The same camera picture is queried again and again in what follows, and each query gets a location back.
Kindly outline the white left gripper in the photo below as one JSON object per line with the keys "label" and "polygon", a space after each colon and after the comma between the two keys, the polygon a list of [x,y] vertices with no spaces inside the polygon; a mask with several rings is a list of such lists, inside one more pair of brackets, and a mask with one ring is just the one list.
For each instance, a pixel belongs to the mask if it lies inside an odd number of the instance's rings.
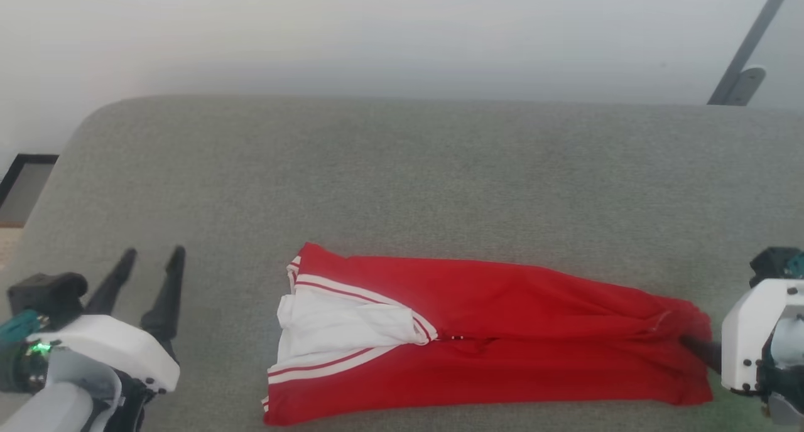
{"label": "white left gripper", "polygon": [[186,249],[183,246],[173,249],[152,309],[141,317],[141,329],[110,316],[121,288],[129,280],[137,254],[133,248],[124,251],[84,306],[85,315],[58,331],[33,333],[28,340],[51,346],[60,341],[59,346],[132,378],[153,380],[150,386],[155,391],[173,392],[180,369],[172,340],[178,332]]}

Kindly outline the black rectangular frame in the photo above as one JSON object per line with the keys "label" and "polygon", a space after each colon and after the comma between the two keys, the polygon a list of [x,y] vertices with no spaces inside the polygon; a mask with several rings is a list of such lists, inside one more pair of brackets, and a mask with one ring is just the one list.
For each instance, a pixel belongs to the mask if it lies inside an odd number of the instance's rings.
{"label": "black rectangular frame", "polygon": [[0,229],[22,229],[58,161],[56,154],[18,154],[0,180]]}

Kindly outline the grey slanted metal bar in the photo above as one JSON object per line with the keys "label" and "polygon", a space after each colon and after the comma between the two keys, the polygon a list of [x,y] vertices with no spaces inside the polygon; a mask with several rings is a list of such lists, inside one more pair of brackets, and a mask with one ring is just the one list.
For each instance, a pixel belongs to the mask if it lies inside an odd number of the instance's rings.
{"label": "grey slanted metal bar", "polygon": [[776,14],[780,11],[784,1],[785,0],[766,0],[740,46],[738,46],[718,85],[716,85],[710,95],[707,105],[724,105],[724,99],[732,88],[736,77],[738,77],[744,69],[755,66],[750,65],[749,61],[760,45],[767,29],[770,28]]}

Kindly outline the grey metal bar bracket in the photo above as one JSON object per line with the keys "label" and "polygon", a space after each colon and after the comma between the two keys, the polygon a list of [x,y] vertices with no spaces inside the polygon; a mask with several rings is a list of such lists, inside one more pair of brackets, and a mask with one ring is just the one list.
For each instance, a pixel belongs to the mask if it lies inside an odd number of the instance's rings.
{"label": "grey metal bar bracket", "polygon": [[724,105],[747,106],[766,78],[766,69],[760,65],[744,69],[724,99]]}

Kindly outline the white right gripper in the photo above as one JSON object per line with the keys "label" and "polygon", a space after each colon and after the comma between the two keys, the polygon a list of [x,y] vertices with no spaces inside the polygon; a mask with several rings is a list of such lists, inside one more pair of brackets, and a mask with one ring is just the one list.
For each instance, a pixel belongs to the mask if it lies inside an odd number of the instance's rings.
{"label": "white right gripper", "polygon": [[722,343],[684,335],[680,343],[722,386],[749,394],[760,369],[804,366],[804,279],[767,279],[742,295],[722,323]]}

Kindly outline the red and white garment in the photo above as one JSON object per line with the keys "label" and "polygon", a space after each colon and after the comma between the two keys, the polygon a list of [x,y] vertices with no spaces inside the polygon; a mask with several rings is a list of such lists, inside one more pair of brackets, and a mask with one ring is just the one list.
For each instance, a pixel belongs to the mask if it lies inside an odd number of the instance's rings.
{"label": "red and white garment", "polygon": [[522,402],[712,400],[682,344],[710,340],[693,303],[538,266],[340,256],[287,266],[263,421]]}

